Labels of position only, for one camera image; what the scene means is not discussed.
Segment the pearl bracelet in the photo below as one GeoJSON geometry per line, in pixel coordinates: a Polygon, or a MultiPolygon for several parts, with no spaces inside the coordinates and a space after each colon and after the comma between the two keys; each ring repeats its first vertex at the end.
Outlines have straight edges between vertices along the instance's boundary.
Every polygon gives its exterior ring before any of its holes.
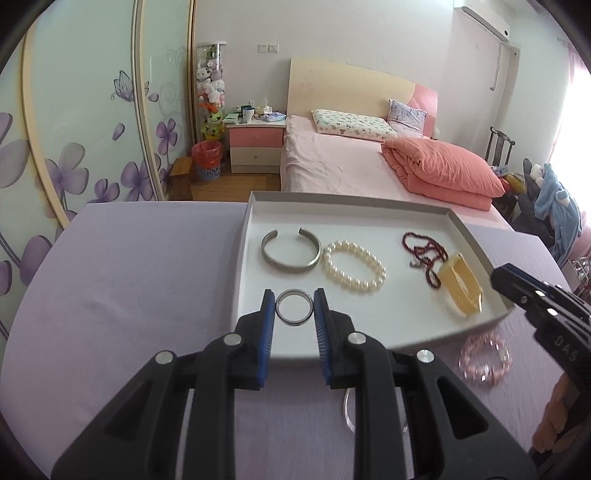
{"type": "Polygon", "coordinates": [[[335,242],[324,249],[322,266],[329,278],[332,278],[345,288],[353,291],[375,291],[381,288],[386,280],[386,268],[382,262],[362,246],[347,240],[335,242]],[[352,278],[347,275],[342,270],[339,270],[335,267],[331,258],[331,255],[334,252],[347,252],[359,258],[374,272],[374,280],[369,282],[358,280],[357,278],[352,278]]]}

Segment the white wall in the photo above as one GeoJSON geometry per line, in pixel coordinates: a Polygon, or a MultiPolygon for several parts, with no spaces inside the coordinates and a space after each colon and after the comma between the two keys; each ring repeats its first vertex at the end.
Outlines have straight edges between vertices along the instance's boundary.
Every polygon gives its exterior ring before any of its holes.
{"type": "Polygon", "coordinates": [[[540,164],[548,160],[569,82],[569,52],[558,40],[566,35],[548,14],[517,16],[513,32],[511,43],[521,53],[518,61],[511,61],[495,125],[516,142],[510,166],[521,172],[525,157],[540,164]],[[515,77],[512,92],[511,77],[515,77]]]}
{"type": "MultiPolygon", "coordinates": [[[[489,0],[503,15],[512,10],[489,0]]],[[[199,0],[197,42],[225,40],[226,109],[265,96],[285,111],[290,58],[348,63],[439,93],[440,138],[483,154],[504,89],[508,51],[453,0],[199,0]],[[257,44],[279,44],[258,54],[257,44]]]]}

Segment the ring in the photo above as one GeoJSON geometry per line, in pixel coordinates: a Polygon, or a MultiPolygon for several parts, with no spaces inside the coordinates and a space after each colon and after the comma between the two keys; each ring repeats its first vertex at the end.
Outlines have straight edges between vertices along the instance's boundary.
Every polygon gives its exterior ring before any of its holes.
{"type": "Polygon", "coordinates": [[[307,322],[308,319],[312,316],[312,312],[314,311],[314,302],[312,301],[312,297],[310,297],[305,291],[298,290],[297,288],[292,288],[290,290],[282,292],[277,297],[277,302],[275,302],[275,311],[277,312],[277,315],[279,316],[281,321],[283,321],[283,323],[289,325],[290,327],[299,327],[300,325],[305,324],[305,322],[307,322]],[[281,304],[281,302],[287,297],[291,297],[292,295],[302,297],[305,301],[308,302],[308,305],[310,306],[310,310],[308,311],[306,316],[300,320],[288,320],[279,311],[279,305],[281,304]]]}
{"type": "Polygon", "coordinates": [[[353,390],[354,388],[348,388],[345,392],[345,399],[343,400],[343,414],[345,415],[345,421],[347,422],[349,430],[355,433],[355,423],[353,423],[349,418],[349,395],[353,390]]]}

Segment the bed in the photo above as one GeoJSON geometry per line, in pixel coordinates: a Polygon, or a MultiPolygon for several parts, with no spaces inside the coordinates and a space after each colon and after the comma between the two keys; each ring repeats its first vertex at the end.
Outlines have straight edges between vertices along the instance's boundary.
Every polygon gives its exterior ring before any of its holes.
{"type": "Polygon", "coordinates": [[[317,108],[385,118],[389,99],[427,111],[423,134],[429,137],[433,133],[436,92],[373,70],[292,59],[281,189],[447,206],[466,223],[511,230],[494,207],[484,212],[408,192],[385,162],[380,143],[318,134],[311,118],[311,111],[317,108]]]}

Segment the butterfly decal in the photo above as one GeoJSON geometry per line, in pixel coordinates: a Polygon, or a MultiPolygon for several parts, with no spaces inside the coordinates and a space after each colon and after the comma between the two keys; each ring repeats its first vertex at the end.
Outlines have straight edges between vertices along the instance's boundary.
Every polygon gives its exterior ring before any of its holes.
{"type": "MultiPolygon", "coordinates": [[[[111,95],[111,100],[115,100],[115,96],[119,97],[126,102],[133,102],[134,101],[134,85],[123,70],[119,71],[119,78],[113,80],[113,85],[115,85],[115,93],[111,95]]],[[[144,85],[144,95],[148,96],[148,92],[150,91],[150,83],[146,82],[144,85]]],[[[152,93],[148,96],[148,100],[150,102],[157,102],[158,101],[158,94],[152,93]]]]}

